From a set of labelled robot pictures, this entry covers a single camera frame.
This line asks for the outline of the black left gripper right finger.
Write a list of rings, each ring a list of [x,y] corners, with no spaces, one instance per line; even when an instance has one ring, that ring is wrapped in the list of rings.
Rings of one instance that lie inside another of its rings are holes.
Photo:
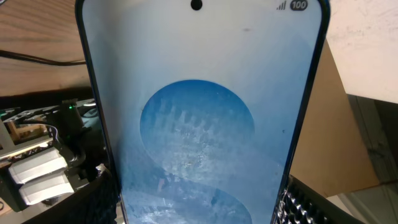
[[[362,224],[290,175],[272,215],[272,224]]]

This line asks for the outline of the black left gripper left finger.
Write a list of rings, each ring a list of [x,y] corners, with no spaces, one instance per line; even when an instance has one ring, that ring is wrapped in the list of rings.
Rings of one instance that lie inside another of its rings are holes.
[[[94,181],[24,224],[115,224],[120,183],[114,166]]]

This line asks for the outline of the blue Samsung Galaxy smartphone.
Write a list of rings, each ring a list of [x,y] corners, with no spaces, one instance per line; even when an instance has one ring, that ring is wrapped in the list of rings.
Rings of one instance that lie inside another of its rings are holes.
[[[75,4],[129,223],[275,223],[330,21],[324,0]]]

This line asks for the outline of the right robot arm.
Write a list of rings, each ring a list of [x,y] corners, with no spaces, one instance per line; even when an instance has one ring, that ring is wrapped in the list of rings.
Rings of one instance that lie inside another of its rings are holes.
[[[1,206],[53,205],[109,167],[93,99],[1,110]]]

